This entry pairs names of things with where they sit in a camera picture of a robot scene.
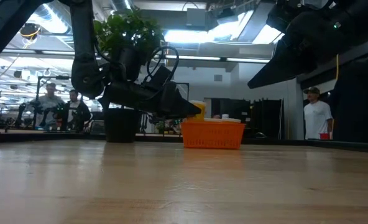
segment wooden tabletop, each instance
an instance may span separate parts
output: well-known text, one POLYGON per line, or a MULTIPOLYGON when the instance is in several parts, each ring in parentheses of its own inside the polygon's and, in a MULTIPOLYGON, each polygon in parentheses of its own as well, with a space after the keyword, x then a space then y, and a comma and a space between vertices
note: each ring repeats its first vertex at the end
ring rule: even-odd
POLYGON ((0 144, 0 224, 368 223, 368 154, 304 146, 0 144))

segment orange basket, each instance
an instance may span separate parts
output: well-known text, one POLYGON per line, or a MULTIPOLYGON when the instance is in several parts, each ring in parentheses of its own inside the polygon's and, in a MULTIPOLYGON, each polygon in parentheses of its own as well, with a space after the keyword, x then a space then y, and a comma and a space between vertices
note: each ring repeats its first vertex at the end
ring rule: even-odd
POLYGON ((191 121, 182 123, 185 148, 239 149, 245 124, 191 121))

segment person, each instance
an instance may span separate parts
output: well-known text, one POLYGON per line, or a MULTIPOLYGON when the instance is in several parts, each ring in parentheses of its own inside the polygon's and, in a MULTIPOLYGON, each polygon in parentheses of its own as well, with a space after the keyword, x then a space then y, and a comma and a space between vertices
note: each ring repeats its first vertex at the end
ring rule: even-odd
POLYGON ((311 87, 304 91, 310 101, 304 107, 306 123, 306 139, 321 139, 320 134, 330 134, 332 131, 332 115, 327 103, 319 100, 320 90, 311 87))
POLYGON ((66 112, 62 122, 63 129, 75 128, 81 131, 83 130, 83 123, 90 119, 90 110, 83 101, 78 100, 78 95, 77 90, 70 91, 70 101, 64 106, 66 112))
MULTIPOLYGON (((38 104, 43 111, 50 110, 59 105, 63 105, 65 102, 59 97, 55 95, 55 83, 48 83, 46 85, 47 94, 44 96, 40 96, 38 99, 38 104)), ((42 114, 38 114, 36 117, 36 126, 40 126, 42 123, 42 114)), ((57 128, 57 120, 52 112, 49 112, 45 117, 44 124, 42 127, 44 130, 49 130, 50 127, 57 128)))
POLYGON ((333 140, 368 143, 368 58, 340 72, 329 103, 334 118, 333 140))

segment black plant pot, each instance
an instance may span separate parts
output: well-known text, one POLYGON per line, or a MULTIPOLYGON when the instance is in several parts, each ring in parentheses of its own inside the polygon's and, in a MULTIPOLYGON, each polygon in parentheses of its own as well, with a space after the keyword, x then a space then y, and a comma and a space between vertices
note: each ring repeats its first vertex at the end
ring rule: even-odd
POLYGON ((141 65, 145 64, 145 54, 131 48, 117 49, 112 54, 112 60, 121 62, 126 68, 126 78, 123 80, 135 81, 140 74, 141 65))
POLYGON ((139 129, 141 113, 137 110, 110 108, 104 113, 107 142, 132 143, 139 129))

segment red cup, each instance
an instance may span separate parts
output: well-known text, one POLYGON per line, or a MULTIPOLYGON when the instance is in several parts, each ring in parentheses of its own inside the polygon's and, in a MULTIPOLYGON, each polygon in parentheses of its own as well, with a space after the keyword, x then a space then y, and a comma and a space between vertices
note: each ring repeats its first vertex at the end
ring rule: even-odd
POLYGON ((330 140, 330 136, 329 136, 329 133, 321 133, 320 134, 320 138, 321 140, 330 140))

